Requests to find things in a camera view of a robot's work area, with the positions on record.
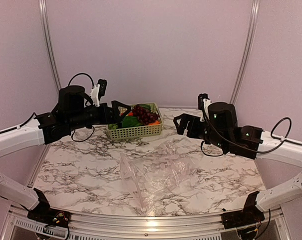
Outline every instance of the ventilation grille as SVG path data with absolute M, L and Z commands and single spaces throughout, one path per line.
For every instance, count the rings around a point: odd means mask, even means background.
M 44 225 L 35 221 L 30 221 L 28 219 L 23 218 L 16 218 L 15 219 L 15 226 L 18 226 L 23 229 L 30 230 L 32 232 L 43 234 Z M 83 233 L 76 233 L 72 232 L 70 229 L 70 236 L 68 240 L 122 240 L 127 238 L 117 238 L 117 237 L 102 237 L 102 236 L 95 236 L 91 234 L 83 234 Z M 58 239 L 64 239 L 64 236 L 67 235 L 67 230 L 64 228 L 59 229 L 52 229 L 47 230 L 44 232 L 45 235 L 50 235 Z M 205 236 L 198 236 L 198 237 L 183 237 L 183 238 L 171 238 L 170 240 L 222 240 L 221 234 L 212 234 L 212 235 L 205 235 Z

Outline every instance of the transparent plastic sheet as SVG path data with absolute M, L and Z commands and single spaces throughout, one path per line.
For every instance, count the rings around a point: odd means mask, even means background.
M 190 157 L 176 154 L 171 142 L 161 144 L 142 158 L 121 154 L 120 173 L 126 190 L 139 202 L 141 212 L 149 215 L 155 203 L 195 172 Z

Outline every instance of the bunch of grapes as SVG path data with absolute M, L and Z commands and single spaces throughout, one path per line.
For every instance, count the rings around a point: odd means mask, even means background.
M 155 122 L 159 116 L 154 113 L 150 112 L 149 109 L 144 108 L 142 106 L 136 105 L 132 110 L 133 116 L 136 116 L 140 123 L 143 125 L 148 125 L 150 123 Z

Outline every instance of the table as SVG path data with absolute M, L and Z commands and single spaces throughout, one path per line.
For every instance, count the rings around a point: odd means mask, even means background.
M 53 143 L 35 180 L 51 207 L 83 213 L 113 216 L 143 216 L 139 203 L 125 189 L 120 176 L 120 154 L 142 158 L 166 141 L 173 141 L 177 153 L 192 158 L 196 172 L 155 203 L 150 216 L 185 216 L 236 210 L 246 197 L 265 187 L 253 160 L 227 154 L 220 157 L 203 155 L 199 139 L 177 135 L 173 118 L 195 109 L 161 108 L 164 119 L 159 136 L 111 141 L 105 126 L 97 126 L 85 142 L 64 137 Z M 85 139 L 91 129 L 76 131 L 75 138 Z M 206 148 L 216 153 L 214 146 Z

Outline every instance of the basket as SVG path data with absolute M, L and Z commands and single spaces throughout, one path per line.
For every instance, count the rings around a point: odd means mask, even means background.
M 162 132 L 162 125 L 163 125 L 163 118 L 162 115 L 156 105 L 156 103 L 144 103 L 150 105 L 151 112 L 157 113 L 160 117 L 159 122 L 160 124 L 157 125 L 147 125 L 147 126 L 136 126 L 136 127 L 126 127 L 126 128 L 119 128 L 119 129 L 109 129 L 108 125 L 106 126 L 106 131 L 108 136 L 111 140 L 123 140 L 123 139 L 133 139 L 133 138 L 140 138 L 140 137 L 149 137 L 160 135 Z M 126 108 L 119 108 L 120 113 L 124 113 Z

